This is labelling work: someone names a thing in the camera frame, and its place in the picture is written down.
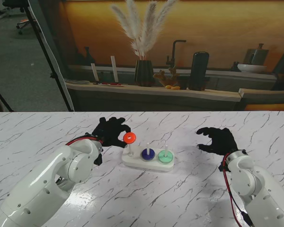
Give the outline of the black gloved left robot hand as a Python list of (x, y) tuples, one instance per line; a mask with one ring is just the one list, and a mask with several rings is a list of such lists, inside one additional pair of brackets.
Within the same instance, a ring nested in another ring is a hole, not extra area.
[(122, 132), (131, 132), (131, 128), (124, 124), (125, 118), (111, 117), (106, 120), (105, 117), (99, 119), (99, 124), (92, 132), (92, 135), (102, 141), (103, 147), (116, 146), (125, 148), (127, 143), (121, 141), (118, 137)]

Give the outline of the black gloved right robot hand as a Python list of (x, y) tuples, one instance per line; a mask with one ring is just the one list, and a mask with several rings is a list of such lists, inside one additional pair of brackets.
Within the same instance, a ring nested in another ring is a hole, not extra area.
[(228, 153), (238, 151), (234, 136), (228, 128), (218, 129), (214, 127), (200, 128), (196, 132), (198, 135), (202, 134), (212, 139), (210, 145), (198, 144), (198, 148), (207, 153), (214, 153), (225, 156)]

